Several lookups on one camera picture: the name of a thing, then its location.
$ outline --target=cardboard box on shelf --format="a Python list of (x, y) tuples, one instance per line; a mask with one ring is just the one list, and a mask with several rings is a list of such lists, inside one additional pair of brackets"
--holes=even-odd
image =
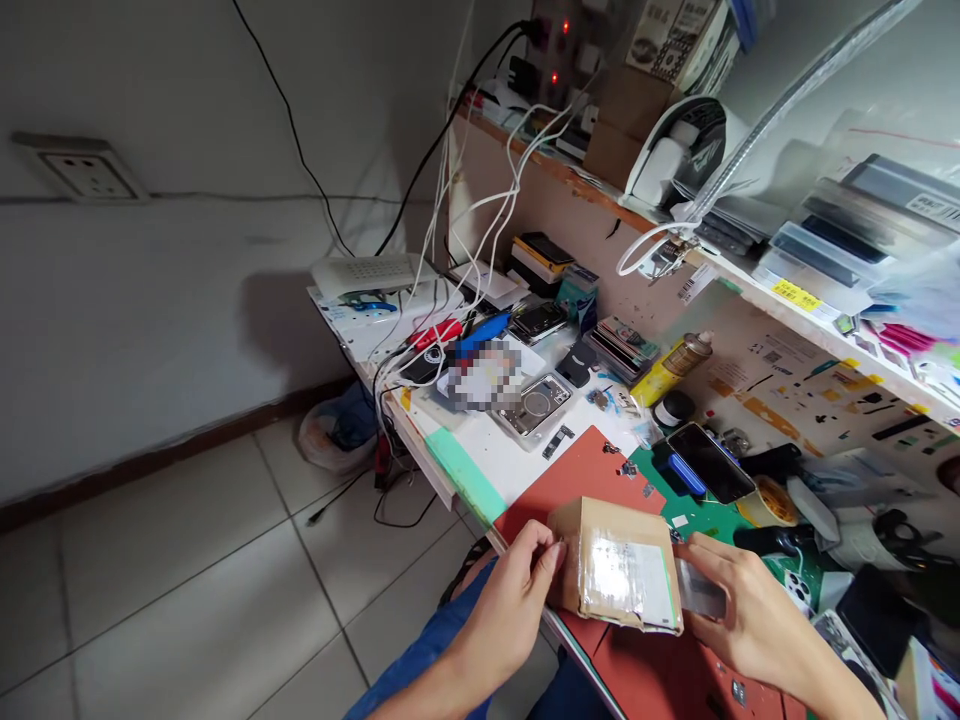
[(659, 515), (580, 497), (550, 514), (567, 543), (556, 601), (580, 617), (683, 633), (670, 529)]
[(625, 66), (611, 70), (584, 170), (626, 191), (647, 136), (660, 116), (682, 99), (683, 93), (652, 75)]
[(627, 50), (627, 65), (687, 95), (715, 96), (740, 50), (723, 0), (649, 0)]

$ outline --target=blue jeans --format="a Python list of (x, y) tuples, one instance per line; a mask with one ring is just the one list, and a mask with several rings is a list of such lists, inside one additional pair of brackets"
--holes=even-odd
[[(384, 671), (377, 682), (350, 709), (344, 720), (363, 720), (433, 665), (467, 622), (494, 565), (495, 562), (487, 565), (456, 600), (447, 603), (433, 614), (420, 637)], [(467, 716), (468, 720), (484, 720), (489, 707), (490, 698), (487, 698)], [(561, 654), (557, 674), (530, 711), (529, 720), (559, 717), (588, 720), (610, 718), (599, 695), (564, 652)]]

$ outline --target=spray can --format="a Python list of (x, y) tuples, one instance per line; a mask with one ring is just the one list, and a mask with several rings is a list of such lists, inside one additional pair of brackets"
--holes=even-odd
[(687, 333), (669, 353), (653, 364), (630, 394), (642, 407), (651, 407), (674, 385), (713, 354), (713, 333)]

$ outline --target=tiled floor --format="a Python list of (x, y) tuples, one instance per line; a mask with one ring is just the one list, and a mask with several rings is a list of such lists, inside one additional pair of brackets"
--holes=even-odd
[[(479, 525), (438, 501), (378, 525), (361, 479), (304, 462), (293, 420), (0, 537), (0, 718), (340, 718), (419, 634)], [(422, 478), (382, 516), (416, 519)], [(523, 718), (540, 638), (490, 717)]]

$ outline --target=hand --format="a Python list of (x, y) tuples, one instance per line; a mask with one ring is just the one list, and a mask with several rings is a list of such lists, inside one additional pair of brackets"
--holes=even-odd
[[(467, 624), (448, 651), (464, 669), (463, 679), (479, 698), (477, 704), (530, 657), (563, 549), (549, 528), (530, 520), (497, 561)], [(538, 551), (542, 554), (534, 563)]]
[(688, 627), (724, 663), (793, 695), (821, 718), (882, 717), (758, 555), (701, 533), (674, 552), (727, 593), (721, 622), (693, 613), (687, 618)]

